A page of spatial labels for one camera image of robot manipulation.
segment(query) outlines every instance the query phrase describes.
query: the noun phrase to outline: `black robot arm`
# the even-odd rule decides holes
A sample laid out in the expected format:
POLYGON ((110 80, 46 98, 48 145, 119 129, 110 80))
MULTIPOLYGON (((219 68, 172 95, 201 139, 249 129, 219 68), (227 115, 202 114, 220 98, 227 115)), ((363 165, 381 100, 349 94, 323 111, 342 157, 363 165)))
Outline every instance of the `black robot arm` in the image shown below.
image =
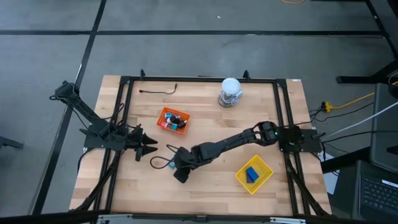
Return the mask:
POLYGON ((174 177, 181 183, 185 183, 191 170, 209 164, 221 153, 244 144, 255 143, 260 146, 275 144, 278 140, 279 129, 273 122, 264 121, 224 140, 193 146, 191 151, 180 147, 173 158, 177 168, 174 177))

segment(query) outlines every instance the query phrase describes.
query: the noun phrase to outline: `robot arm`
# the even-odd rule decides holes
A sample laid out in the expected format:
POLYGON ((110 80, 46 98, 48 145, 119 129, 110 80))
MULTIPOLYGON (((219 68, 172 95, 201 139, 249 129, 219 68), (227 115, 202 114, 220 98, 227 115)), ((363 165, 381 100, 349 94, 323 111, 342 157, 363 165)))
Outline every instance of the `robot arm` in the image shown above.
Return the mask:
POLYGON ((180 147, 173 158, 177 168, 174 177, 181 183, 185 183, 191 170, 211 163, 221 153, 249 143, 255 143, 260 146, 275 144, 280 138, 279 133, 289 136, 290 139, 295 139, 292 144, 300 144, 303 141, 299 127, 278 128, 273 122, 264 121, 257 123, 253 128, 245 129, 243 132, 224 140, 204 142, 193 146, 191 151, 180 147))

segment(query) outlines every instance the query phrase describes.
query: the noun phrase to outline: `wooden tabletop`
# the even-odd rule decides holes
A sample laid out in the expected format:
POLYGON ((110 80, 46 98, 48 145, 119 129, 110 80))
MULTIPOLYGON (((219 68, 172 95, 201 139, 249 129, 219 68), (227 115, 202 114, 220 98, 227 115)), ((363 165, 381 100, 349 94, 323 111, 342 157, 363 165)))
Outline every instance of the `wooden tabletop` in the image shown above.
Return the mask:
MULTIPOLYGON (((99 90, 95 112, 111 116, 118 92, 120 76, 106 75, 99 90)), ((202 142, 217 142, 240 133, 260 121, 278 124, 273 87, 266 83, 242 83, 241 101, 232 108, 218 104, 221 83, 178 82, 171 95, 139 93, 139 90, 172 91, 175 82, 134 82, 128 123, 142 124, 147 135, 159 143, 158 151, 134 160, 135 152, 127 150, 119 163, 112 212, 181 213, 213 215, 291 215, 289 189, 283 154, 277 144, 262 147, 247 144, 220 155, 211 164, 191 172, 181 184, 173 177, 174 170, 153 169, 153 156, 172 158, 166 144, 190 149, 202 142), (184 135, 156 126, 163 107, 190 114, 184 135), (235 173, 254 155, 259 155, 274 174, 253 195, 235 178, 235 173)), ((307 103, 300 80, 287 80, 290 104, 295 123, 309 121, 307 103)), ((282 89, 279 90, 284 121, 287 121, 282 89)), ((94 149, 82 160, 70 208, 79 206, 98 182, 104 149, 94 149)), ((305 183, 318 203, 331 212, 319 160, 301 153, 305 183)), ((155 162, 161 166, 165 161, 155 162)), ((104 208, 108 186, 103 191, 100 208, 104 208)), ((301 195, 296 186, 299 211, 303 213, 301 195)))

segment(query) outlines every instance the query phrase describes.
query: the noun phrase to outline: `orange basket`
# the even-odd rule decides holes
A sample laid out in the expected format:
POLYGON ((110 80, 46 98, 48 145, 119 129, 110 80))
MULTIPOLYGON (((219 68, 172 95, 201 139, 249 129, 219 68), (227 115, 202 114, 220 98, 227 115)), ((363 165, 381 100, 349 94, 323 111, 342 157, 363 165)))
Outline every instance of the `orange basket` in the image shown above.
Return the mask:
POLYGON ((169 131, 173 131, 173 132, 175 132, 175 133, 183 134, 183 133, 185 132, 187 126, 188 126, 189 117, 190 117, 189 114, 183 113, 183 112, 181 112, 181 111, 178 111, 178 110, 175 110, 175 109, 172 109, 172 108, 166 108, 166 107, 165 107, 165 108, 163 108, 163 111, 162 111, 162 113, 160 114, 159 119, 157 120, 156 125, 158 125, 158 126, 161 127, 161 128, 167 129, 167 130, 169 130, 169 131), (183 121, 186 121, 187 123, 185 124, 185 126, 184 126, 183 128, 177 128, 177 130, 173 130, 171 127, 165 128, 165 127, 163 127, 161 124, 162 124, 163 122, 166 122, 166 120, 167 120, 167 119, 165 118, 165 116, 164 116, 164 114, 166 114, 166 113, 171 113, 172 115, 179 115, 180 118, 181 118, 183 121))

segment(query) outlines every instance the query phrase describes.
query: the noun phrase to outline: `yellow basket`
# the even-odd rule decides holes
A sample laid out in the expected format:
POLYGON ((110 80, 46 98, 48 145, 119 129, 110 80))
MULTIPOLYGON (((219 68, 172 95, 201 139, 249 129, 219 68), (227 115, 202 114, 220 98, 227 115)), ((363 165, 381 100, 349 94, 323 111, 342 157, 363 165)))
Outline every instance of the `yellow basket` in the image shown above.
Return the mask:
POLYGON ((255 155, 235 174, 235 177, 250 194, 254 194, 273 173, 274 171, 258 155, 255 155), (259 176, 254 183, 248 183, 246 179, 246 169, 249 167, 252 167, 259 176))

